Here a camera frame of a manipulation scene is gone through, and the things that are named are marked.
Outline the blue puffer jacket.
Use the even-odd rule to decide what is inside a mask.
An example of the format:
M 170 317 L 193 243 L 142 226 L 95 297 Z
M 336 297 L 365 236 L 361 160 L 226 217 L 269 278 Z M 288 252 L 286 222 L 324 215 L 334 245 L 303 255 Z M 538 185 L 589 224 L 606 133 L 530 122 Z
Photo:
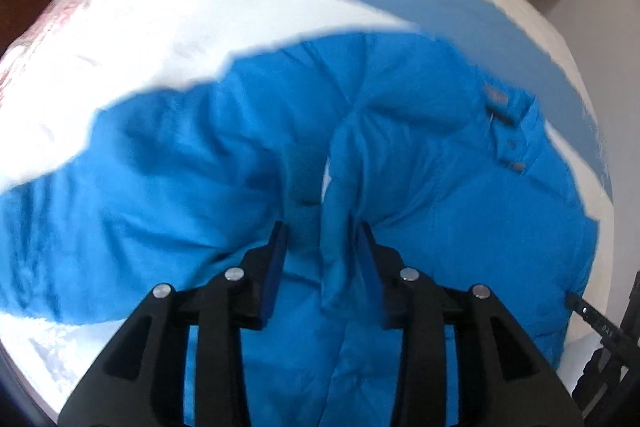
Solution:
M 224 78 L 130 96 L 87 148 L 1 197 L 1 308 L 126 317 L 290 243 L 276 311 L 242 336 L 257 426 L 384 426 L 400 336 L 375 323 L 355 230 L 439 283 L 493 289 L 558 365 L 598 227 L 535 95 L 424 35 L 345 34 L 240 58 Z

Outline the blue and white bedsheet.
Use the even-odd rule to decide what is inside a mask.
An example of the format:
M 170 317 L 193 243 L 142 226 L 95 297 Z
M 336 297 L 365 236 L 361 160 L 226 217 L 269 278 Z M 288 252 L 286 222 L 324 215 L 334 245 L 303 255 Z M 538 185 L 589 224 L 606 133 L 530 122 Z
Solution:
M 345 34 L 444 40 L 490 75 L 538 98 L 548 138 L 598 227 L 583 293 L 605 303 L 611 184 L 579 72 L 558 33 L 524 0 L 90 0 L 1 83 L 1 197 L 83 152 L 101 110 L 162 89 L 224 78 L 240 58 Z M 122 319 L 62 324 L 1 308 L 1 339 L 59 410 Z M 567 366 L 587 329 L 568 320 Z

